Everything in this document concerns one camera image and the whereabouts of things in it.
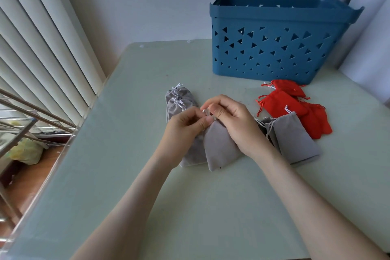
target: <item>person's right hand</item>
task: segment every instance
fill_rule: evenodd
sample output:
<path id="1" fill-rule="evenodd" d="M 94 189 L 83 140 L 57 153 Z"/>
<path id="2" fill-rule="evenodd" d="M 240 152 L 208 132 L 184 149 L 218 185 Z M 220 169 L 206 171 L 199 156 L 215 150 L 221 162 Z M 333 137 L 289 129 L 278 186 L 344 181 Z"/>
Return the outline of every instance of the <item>person's right hand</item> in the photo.
<path id="1" fill-rule="evenodd" d="M 207 100 L 200 109 L 206 108 L 223 123 L 243 154 L 258 159 L 259 154 L 275 151 L 244 104 L 219 95 Z"/>

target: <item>person's left hand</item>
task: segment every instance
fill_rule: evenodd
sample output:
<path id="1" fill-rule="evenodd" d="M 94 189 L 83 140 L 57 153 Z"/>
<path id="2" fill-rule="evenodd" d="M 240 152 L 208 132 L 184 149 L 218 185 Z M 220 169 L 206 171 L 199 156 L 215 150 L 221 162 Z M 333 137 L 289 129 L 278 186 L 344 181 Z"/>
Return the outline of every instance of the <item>person's left hand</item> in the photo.
<path id="1" fill-rule="evenodd" d="M 163 138 L 154 154 L 170 164 L 172 168 L 177 167 L 195 137 L 207 129 L 213 121 L 212 116 L 206 116 L 195 106 L 174 115 L 168 121 Z"/>

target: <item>vertical blinds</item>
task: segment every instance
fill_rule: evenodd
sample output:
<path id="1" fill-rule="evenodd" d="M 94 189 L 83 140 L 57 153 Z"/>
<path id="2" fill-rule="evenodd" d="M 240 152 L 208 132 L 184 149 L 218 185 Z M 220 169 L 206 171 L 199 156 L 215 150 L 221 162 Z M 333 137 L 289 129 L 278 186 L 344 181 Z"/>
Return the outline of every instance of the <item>vertical blinds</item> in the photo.
<path id="1" fill-rule="evenodd" d="M 104 80 L 69 0 L 0 0 L 0 88 L 78 124 Z"/>

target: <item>finger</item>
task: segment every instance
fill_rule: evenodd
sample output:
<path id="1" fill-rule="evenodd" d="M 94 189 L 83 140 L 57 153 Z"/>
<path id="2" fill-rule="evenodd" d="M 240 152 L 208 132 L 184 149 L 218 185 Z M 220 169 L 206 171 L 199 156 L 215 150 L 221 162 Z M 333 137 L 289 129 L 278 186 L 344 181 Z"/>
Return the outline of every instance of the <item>finger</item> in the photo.
<path id="1" fill-rule="evenodd" d="M 214 121 L 214 117 L 212 116 L 205 116 L 205 117 L 202 117 L 200 120 L 198 120 L 197 122 L 195 122 L 194 124 L 188 126 L 192 132 L 194 133 L 194 135 L 197 135 L 199 134 L 200 132 L 204 131 L 205 129 L 207 129 Z"/>
<path id="2" fill-rule="evenodd" d="M 224 107 L 227 111 L 229 111 L 232 115 L 234 115 L 239 109 L 241 103 L 229 98 L 227 95 L 219 95 L 214 98 L 207 100 L 202 107 L 201 110 L 209 108 L 211 104 L 218 104 Z"/>
<path id="3" fill-rule="evenodd" d="M 193 119 L 200 119 L 202 117 L 206 116 L 206 114 L 204 112 L 202 112 L 198 107 L 196 106 L 192 106 L 186 110 L 184 110 L 183 112 L 180 112 L 178 114 L 178 117 L 179 119 L 187 124 L 188 122 L 190 122 L 191 120 Z"/>
<path id="4" fill-rule="evenodd" d="M 221 105 L 212 103 L 209 106 L 210 112 L 217 117 L 226 126 L 233 116 L 225 110 Z"/>

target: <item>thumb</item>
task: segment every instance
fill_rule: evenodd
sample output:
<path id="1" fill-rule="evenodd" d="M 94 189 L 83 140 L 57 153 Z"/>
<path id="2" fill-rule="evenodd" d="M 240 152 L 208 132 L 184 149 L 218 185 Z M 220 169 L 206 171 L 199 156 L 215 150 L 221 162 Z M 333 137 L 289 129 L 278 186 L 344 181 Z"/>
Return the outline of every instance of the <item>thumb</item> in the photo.
<path id="1" fill-rule="evenodd" d="M 223 124 L 225 124 L 230 120 L 232 117 L 229 112 L 227 112 L 221 105 L 218 105 L 216 103 L 213 103 L 209 106 L 210 112 L 215 115 L 220 121 L 222 121 Z"/>
<path id="2" fill-rule="evenodd" d="M 198 135 L 200 132 L 207 129 L 214 121 L 214 118 L 212 116 L 205 116 L 199 119 L 194 124 L 190 125 L 189 127 L 194 132 L 195 135 Z"/>

